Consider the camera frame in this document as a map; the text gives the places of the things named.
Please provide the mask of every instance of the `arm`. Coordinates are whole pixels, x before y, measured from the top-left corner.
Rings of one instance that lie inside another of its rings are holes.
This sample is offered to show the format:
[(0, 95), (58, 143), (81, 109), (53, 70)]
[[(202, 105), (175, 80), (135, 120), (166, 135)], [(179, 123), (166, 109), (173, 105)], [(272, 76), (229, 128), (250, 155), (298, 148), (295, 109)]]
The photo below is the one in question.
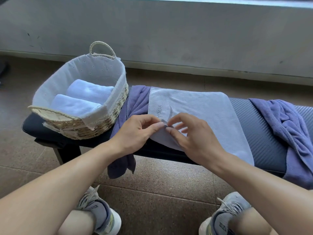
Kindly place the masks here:
[(163, 126), (152, 115), (132, 116), (109, 141), (0, 199), (1, 234), (55, 234), (104, 169)]
[(278, 234), (313, 233), (312, 193), (225, 152), (205, 121), (181, 113), (168, 125), (178, 122), (175, 129), (166, 129), (186, 155), (228, 182)]

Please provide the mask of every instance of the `purple towel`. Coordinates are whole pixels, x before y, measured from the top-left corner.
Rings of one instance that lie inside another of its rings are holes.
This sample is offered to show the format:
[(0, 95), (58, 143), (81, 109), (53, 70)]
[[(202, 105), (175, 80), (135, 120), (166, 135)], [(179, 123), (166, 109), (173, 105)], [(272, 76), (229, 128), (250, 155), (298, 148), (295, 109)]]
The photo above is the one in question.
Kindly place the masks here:
[(305, 189), (313, 189), (313, 145), (302, 116), (291, 103), (282, 100), (249, 100), (261, 112), (274, 135), (289, 145), (283, 178)]
[[(132, 115), (143, 115), (148, 113), (149, 104), (149, 86), (132, 86), (129, 96), (124, 103), (119, 117), (113, 127), (112, 138), (122, 127), (124, 122)], [(127, 168), (134, 173), (136, 168), (136, 161), (133, 154), (126, 155), (112, 162), (108, 166), (108, 176), (111, 179), (116, 179), (125, 174)]]

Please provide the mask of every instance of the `hand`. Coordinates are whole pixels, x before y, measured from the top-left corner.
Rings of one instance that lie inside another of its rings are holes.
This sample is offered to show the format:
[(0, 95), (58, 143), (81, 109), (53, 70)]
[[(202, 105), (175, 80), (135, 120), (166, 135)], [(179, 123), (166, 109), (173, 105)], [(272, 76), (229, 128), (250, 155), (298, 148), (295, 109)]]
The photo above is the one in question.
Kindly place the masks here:
[[(212, 129), (206, 121), (187, 113), (175, 115), (168, 121), (168, 125), (178, 122), (181, 123), (175, 128), (167, 127), (166, 130), (192, 161), (210, 170), (210, 167), (226, 154)], [(187, 133), (187, 136), (180, 133), (180, 129), (183, 129), (182, 133)]]
[(142, 148), (147, 139), (164, 127), (164, 123), (154, 115), (133, 115), (109, 140), (119, 150), (119, 156), (134, 153)]

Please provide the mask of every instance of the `woven basket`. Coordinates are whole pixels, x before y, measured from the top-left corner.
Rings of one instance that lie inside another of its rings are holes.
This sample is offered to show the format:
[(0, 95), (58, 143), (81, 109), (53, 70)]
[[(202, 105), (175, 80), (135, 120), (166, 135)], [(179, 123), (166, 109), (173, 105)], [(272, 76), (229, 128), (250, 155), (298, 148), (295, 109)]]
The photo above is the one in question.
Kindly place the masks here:
[[(92, 53), (92, 47), (98, 43), (108, 47), (112, 56)], [(101, 107), (82, 118), (49, 109), (53, 98), (57, 94), (65, 94), (76, 79), (102, 86), (112, 86), (115, 83), (115, 87)], [(91, 44), (88, 55), (65, 63), (39, 87), (29, 109), (46, 121), (45, 127), (71, 139), (88, 139), (104, 133), (114, 125), (127, 96), (125, 66), (109, 45), (96, 41)]]

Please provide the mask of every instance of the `left hand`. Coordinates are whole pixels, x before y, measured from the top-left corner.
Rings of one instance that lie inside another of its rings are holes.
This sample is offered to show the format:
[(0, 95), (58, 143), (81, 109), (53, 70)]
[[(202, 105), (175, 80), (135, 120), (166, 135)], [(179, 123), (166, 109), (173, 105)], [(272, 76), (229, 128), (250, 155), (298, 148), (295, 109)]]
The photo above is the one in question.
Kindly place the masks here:
[(164, 123), (154, 115), (132, 115), (109, 142), (122, 157), (141, 149), (147, 139), (163, 126)]

